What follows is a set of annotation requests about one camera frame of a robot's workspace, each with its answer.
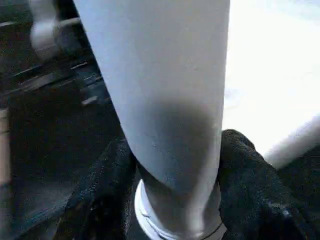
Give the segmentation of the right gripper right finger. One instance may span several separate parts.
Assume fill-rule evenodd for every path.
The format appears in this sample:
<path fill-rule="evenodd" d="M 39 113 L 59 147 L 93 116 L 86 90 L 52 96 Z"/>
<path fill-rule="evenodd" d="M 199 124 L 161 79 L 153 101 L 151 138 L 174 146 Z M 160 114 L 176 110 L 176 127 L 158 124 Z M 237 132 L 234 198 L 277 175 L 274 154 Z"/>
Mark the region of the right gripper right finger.
<path fill-rule="evenodd" d="M 218 184 L 224 240 L 318 240 L 301 201 L 254 144 L 234 129 L 221 133 Z"/>

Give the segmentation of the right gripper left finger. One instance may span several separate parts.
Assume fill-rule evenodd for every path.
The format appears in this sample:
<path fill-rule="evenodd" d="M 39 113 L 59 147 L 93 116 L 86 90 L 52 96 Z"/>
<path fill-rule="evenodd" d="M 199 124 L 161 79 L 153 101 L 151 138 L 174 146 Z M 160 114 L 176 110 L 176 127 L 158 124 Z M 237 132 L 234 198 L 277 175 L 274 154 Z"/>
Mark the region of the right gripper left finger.
<path fill-rule="evenodd" d="M 74 188 L 55 240 L 125 240 L 131 220 L 136 159 L 125 136 L 113 139 Z"/>

